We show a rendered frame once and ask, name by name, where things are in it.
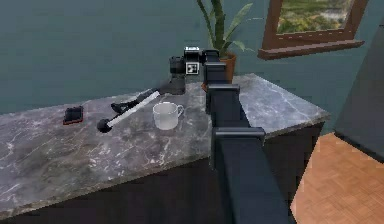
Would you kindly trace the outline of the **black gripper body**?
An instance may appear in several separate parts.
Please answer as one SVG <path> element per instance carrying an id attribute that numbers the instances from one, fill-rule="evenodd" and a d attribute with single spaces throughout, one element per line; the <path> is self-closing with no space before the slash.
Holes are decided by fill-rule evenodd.
<path id="1" fill-rule="evenodd" d="M 186 75 L 185 75 L 185 61 L 184 57 L 172 56 L 169 58 L 169 71 L 171 78 L 169 81 L 164 83 L 160 88 L 159 92 L 163 94 L 172 95 L 183 95 L 186 87 Z"/>

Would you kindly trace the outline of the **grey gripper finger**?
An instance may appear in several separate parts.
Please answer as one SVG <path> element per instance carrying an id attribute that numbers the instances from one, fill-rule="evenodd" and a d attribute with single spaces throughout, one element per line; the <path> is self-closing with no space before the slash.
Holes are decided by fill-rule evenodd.
<path id="1" fill-rule="evenodd" d="M 153 93 L 156 93 L 156 92 L 157 92 L 156 88 L 146 90 L 146 91 L 140 93 L 139 95 L 137 95 L 136 97 L 134 97 L 133 99 L 128 100 L 126 102 L 112 103 L 111 108 L 116 113 L 122 114 L 125 111 L 132 109 L 133 107 L 138 105 L 140 102 L 147 99 L 150 95 L 152 95 Z"/>
<path id="2" fill-rule="evenodd" d="M 146 98 L 144 98 L 142 101 L 140 101 L 133 108 L 124 111 L 122 114 L 116 115 L 113 119 L 111 119 L 111 120 L 108 120 L 108 119 L 100 120 L 98 122 L 98 124 L 97 124 L 97 129 L 101 133 L 107 133 L 107 132 L 111 131 L 112 127 L 114 125 L 116 125 L 119 122 L 121 122 L 122 120 L 128 118 L 130 115 L 132 115 L 133 113 L 137 112 L 139 109 L 141 109 L 142 107 L 146 106 L 148 103 L 150 103 L 151 101 L 156 99 L 159 95 L 160 95 L 160 93 L 158 91 L 155 91 L 155 92 L 151 93 L 149 96 L 147 96 Z"/>

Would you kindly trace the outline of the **black cellphone red case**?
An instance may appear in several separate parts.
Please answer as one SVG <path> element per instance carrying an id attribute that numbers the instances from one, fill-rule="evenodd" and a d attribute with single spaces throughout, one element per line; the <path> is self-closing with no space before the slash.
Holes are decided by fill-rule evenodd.
<path id="1" fill-rule="evenodd" d="M 83 107 L 72 107 L 65 110 L 65 115 L 63 119 L 64 125 L 80 123 L 83 121 Z"/>

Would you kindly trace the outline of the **green houseplant in brown pot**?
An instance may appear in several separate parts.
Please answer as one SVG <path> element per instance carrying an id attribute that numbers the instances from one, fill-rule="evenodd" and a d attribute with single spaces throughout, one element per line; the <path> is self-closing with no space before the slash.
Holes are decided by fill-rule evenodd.
<path id="1" fill-rule="evenodd" d="M 251 51 L 245 44 L 238 40 L 233 40 L 232 35 L 243 22 L 245 16 L 253 6 L 252 3 L 245 4 L 234 16 L 228 29 L 225 29 L 226 14 L 224 13 L 222 0 L 209 0 L 211 10 L 207 11 L 202 0 L 196 3 L 203 14 L 203 18 L 208 31 L 208 40 L 211 47 L 218 51 L 219 61 L 226 65 L 226 80 L 231 83 L 234 76 L 237 56 L 229 51 L 231 45 L 235 45 L 242 51 Z"/>

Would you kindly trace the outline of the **white mug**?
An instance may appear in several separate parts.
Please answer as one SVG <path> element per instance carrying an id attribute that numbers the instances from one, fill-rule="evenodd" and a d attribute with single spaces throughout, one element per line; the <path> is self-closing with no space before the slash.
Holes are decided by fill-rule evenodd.
<path id="1" fill-rule="evenodd" d="M 155 126 L 160 130 L 171 130 L 178 125 L 179 117 L 184 112 L 182 105 L 161 102 L 153 106 Z"/>

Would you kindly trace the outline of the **marble top dark table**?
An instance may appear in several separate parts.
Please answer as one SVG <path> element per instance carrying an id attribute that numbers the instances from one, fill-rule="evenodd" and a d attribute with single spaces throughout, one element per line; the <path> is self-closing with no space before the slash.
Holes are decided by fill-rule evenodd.
<path id="1" fill-rule="evenodd" d="M 99 132 L 111 98 L 68 126 L 64 106 L 1 115 L 0 224 L 222 224 L 205 93 L 189 83 L 165 99 L 185 108 L 170 131 L 146 106 Z"/>

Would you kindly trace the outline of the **dark grey cabinet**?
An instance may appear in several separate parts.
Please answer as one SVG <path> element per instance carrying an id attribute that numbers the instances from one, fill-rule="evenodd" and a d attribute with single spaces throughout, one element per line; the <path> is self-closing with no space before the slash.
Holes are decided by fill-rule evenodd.
<path id="1" fill-rule="evenodd" d="M 384 163 L 384 16 L 335 124 L 335 135 Z"/>

